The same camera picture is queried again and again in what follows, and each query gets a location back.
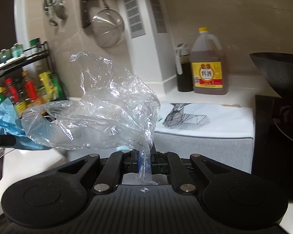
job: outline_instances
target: ventilation grille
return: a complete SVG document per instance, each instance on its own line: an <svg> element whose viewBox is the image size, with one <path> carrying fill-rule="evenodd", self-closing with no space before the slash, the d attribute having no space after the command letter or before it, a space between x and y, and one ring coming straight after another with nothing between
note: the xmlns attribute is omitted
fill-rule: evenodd
<svg viewBox="0 0 293 234"><path fill-rule="evenodd" d="M131 38L145 34L137 0L124 0Z"/></svg>
<svg viewBox="0 0 293 234"><path fill-rule="evenodd" d="M163 12L159 0L150 0L157 32L167 32Z"/></svg>

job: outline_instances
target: hanging utensil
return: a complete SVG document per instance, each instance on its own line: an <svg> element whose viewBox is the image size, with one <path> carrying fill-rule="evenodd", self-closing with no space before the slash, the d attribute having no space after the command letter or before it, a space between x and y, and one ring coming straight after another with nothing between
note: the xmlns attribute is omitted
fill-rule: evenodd
<svg viewBox="0 0 293 234"><path fill-rule="evenodd" d="M58 26L58 23L54 20L53 15L53 0L43 0L43 9L50 25Z"/></svg>
<svg viewBox="0 0 293 234"><path fill-rule="evenodd" d="M89 0L79 0L80 1L80 12L81 12L81 24L83 28L87 28L91 23L89 20L89 12L87 2Z"/></svg>
<svg viewBox="0 0 293 234"><path fill-rule="evenodd" d="M62 0L55 0L54 12L59 19L61 19L61 20L67 19L67 11L66 11L65 6L62 3Z"/></svg>
<svg viewBox="0 0 293 234"><path fill-rule="evenodd" d="M92 19L95 40L98 46L112 47L116 45L124 33L124 20L115 10L110 9L105 0L102 0L104 10L97 13Z"/></svg>

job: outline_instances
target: blue cloth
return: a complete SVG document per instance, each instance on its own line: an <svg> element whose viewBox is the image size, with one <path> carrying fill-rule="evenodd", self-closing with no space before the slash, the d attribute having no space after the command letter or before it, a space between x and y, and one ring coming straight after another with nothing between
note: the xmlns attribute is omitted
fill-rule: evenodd
<svg viewBox="0 0 293 234"><path fill-rule="evenodd" d="M25 135L21 120L8 98L0 104L0 134L11 134L16 137L16 144L13 148L30 150L50 149L47 146L33 142Z"/></svg>

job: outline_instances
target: spice rack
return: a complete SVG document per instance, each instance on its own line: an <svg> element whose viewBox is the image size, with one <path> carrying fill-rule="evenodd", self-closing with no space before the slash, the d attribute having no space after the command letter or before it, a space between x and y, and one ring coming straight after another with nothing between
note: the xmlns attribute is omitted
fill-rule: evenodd
<svg viewBox="0 0 293 234"><path fill-rule="evenodd" d="M6 66L1 67L0 68L0 78L15 71L15 70L18 70L19 68L22 68L26 65L32 64L36 61L40 61L42 59L46 60L48 70L51 73L56 73L54 70L52 58L50 56L48 42L45 41L43 44L41 44L41 48L42 48L42 51L40 51L40 52L26 56L23 59L16 60L15 62L12 62L10 64L7 64ZM59 101L59 100L66 100L66 96L59 97L53 101Z"/></svg>

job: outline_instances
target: plastic bag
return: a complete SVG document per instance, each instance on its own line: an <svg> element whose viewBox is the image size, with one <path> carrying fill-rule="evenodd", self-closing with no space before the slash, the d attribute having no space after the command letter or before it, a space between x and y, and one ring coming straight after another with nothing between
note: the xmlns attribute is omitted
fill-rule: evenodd
<svg viewBox="0 0 293 234"><path fill-rule="evenodd" d="M125 67L90 53L73 54L70 65L74 71L80 69L81 100L28 108L21 120L26 135L39 144L67 150L119 146L139 150L137 181L153 183L150 147L160 109L154 92ZM56 121L42 117L43 110Z"/></svg>

